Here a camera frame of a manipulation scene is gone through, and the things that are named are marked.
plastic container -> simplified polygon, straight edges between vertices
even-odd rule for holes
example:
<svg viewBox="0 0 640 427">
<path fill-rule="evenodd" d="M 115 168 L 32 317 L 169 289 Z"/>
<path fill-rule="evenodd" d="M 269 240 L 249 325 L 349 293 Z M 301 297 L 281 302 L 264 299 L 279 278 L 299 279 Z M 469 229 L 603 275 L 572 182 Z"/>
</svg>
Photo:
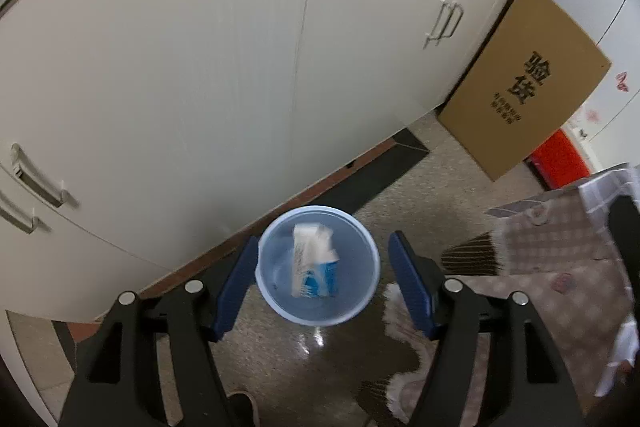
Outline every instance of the plastic container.
<svg viewBox="0 0 640 427">
<path fill-rule="evenodd" d="M 291 296 L 293 227 L 320 223 L 334 231 L 340 256 L 334 297 Z M 255 280 L 269 306 L 305 326 L 333 326 L 352 319 L 369 304 L 380 279 L 380 256 L 367 229 L 353 216 L 330 206 L 301 206 L 282 214 L 260 238 Z"/>
</svg>

tile floor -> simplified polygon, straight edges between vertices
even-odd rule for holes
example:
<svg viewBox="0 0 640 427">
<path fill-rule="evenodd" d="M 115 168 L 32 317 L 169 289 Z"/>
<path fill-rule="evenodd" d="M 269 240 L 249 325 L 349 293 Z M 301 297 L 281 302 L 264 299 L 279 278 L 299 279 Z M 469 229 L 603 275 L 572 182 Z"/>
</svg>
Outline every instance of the tile floor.
<svg viewBox="0 0 640 427">
<path fill-rule="evenodd" d="M 410 129 L 431 154 L 355 214 L 382 257 L 381 284 L 372 303 L 346 324 L 307 328 L 273 312 L 253 286 L 235 328 L 212 346 L 225 388 L 255 395 L 263 427 L 361 425 L 366 415 L 354 400 L 360 382 L 417 365 L 408 346 L 384 334 L 382 291 L 394 280 L 386 256 L 391 232 L 402 230 L 419 255 L 438 259 L 444 248 L 490 229 L 486 209 L 542 190 L 523 164 L 491 182 L 432 114 Z M 57 417 L 72 372 L 54 330 L 43 319 L 13 314 L 12 325 L 34 383 Z M 158 359 L 165 407 L 174 425 L 181 412 L 166 337 L 159 341 Z"/>
</svg>

person's foot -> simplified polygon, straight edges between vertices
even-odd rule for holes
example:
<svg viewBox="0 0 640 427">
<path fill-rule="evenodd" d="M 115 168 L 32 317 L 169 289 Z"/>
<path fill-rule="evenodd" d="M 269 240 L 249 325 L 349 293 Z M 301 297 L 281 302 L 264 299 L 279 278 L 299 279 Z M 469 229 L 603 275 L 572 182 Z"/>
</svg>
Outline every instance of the person's foot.
<svg viewBox="0 0 640 427">
<path fill-rule="evenodd" d="M 260 427 L 258 404 L 253 396 L 247 391 L 232 391 L 227 398 L 241 427 Z"/>
</svg>

